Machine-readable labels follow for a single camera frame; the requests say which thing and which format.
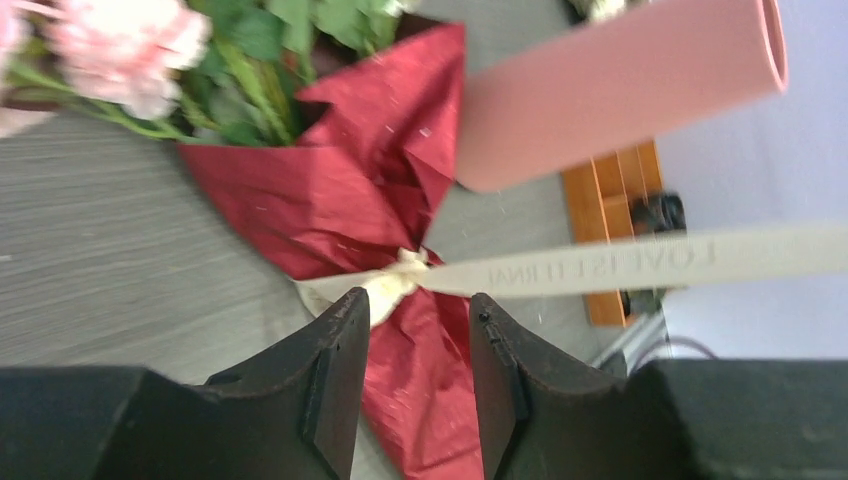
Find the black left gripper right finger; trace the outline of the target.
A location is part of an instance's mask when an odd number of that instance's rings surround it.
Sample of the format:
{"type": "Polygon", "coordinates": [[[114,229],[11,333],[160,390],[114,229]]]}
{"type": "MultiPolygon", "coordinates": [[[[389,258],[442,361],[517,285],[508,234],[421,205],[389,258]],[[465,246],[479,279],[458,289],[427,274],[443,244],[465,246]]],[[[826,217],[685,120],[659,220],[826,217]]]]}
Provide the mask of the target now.
{"type": "Polygon", "coordinates": [[[470,303],[487,479],[683,479],[689,448],[653,373],[617,378],[565,353],[486,294],[470,303]]]}

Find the pink artificial flower bouquet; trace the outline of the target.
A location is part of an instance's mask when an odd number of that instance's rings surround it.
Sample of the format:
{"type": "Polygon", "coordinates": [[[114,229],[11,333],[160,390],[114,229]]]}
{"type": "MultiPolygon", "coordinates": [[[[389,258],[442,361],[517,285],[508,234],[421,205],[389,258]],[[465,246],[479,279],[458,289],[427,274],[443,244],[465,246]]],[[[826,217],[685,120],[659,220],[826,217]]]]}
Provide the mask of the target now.
{"type": "Polygon", "coordinates": [[[318,51],[391,45],[414,1],[5,1],[1,134],[75,109],[156,140],[290,146],[318,51]]]}

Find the pink cylindrical vase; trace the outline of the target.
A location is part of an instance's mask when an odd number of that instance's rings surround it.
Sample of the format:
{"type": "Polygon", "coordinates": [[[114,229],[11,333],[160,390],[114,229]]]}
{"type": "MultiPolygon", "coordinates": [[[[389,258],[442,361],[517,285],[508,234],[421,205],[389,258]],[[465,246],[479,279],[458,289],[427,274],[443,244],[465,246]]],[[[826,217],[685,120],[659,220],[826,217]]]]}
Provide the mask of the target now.
{"type": "Polygon", "coordinates": [[[472,75],[456,178],[502,190],[782,92],[774,1],[654,1],[472,75]]]}

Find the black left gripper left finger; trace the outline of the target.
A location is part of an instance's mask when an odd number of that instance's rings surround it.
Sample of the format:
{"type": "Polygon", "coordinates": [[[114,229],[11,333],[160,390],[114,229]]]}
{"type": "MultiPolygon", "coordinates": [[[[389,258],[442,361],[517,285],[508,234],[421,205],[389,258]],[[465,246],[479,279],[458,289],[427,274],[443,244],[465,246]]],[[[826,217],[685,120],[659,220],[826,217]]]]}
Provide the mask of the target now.
{"type": "Polygon", "coordinates": [[[346,479],[369,342],[357,287],[204,384],[146,371],[99,464],[103,479],[346,479]]]}

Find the orange wooden compartment tray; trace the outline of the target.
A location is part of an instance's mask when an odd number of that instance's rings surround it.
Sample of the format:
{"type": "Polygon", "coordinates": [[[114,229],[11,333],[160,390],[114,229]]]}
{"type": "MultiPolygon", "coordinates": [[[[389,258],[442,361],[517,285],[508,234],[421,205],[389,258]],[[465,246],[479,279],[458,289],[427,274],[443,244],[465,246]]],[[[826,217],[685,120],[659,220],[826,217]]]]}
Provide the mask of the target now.
{"type": "MultiPolygon", "coordinates": [[[[664,190],[656,144],[652,140],[594,157],[562,173],[571,232],[576,243],[609,242],[642,234],[631,208],[664,190]]],[[[627,327],[656,313],[665,291],[609,291],[584,296],[589,321],[600,327],[627,327]]]]}

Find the cream printed ribbon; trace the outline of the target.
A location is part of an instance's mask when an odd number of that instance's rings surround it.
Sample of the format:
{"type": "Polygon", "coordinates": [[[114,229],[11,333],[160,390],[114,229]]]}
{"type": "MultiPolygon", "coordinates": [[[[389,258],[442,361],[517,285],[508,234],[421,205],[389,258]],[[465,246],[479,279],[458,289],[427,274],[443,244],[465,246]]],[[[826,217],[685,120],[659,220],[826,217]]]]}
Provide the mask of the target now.
{"type": "Polygon", "coordinates": [[[299,281],[315,316],[354,287],[369,296],[373,326],[418,289],[469,297],[582,295],[613,290],[672,288],[771,277],[844,272],[844,225],[774,227],[706,233],[667,233],[608,243],[429,267],[425,253],[402,249],[386,267],[299,281]]]}

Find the dark red wrapping paper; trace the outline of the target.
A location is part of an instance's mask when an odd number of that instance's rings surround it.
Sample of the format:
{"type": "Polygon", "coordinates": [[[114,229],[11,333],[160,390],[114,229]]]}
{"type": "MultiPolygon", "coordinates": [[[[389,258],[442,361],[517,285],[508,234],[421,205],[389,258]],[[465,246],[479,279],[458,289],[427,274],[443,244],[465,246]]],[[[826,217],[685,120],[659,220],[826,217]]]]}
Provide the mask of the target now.
{"type": "MultiPolygon", "coordinates": [[[[300,91],[324,106],[292,147],[182,144],[230,226],[295,280],[420,252],[454,183],[465,30],[438,24],[300,91]]],[[[373,330],[363,407],[408,479],[479,479],[464,297],[418,289],[373,330]]]]}

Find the rolled dark patterned tie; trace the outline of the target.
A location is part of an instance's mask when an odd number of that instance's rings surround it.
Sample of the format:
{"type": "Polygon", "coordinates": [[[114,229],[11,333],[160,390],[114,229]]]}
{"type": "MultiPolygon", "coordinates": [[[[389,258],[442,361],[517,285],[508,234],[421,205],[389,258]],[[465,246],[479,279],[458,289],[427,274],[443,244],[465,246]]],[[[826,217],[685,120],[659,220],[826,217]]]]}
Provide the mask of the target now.
{"type": "Polygon", "coordinates": [[[687,229],[684,205],[676,192],[657,192],[635,200],[630,217],[637,236],[687,229]]]}

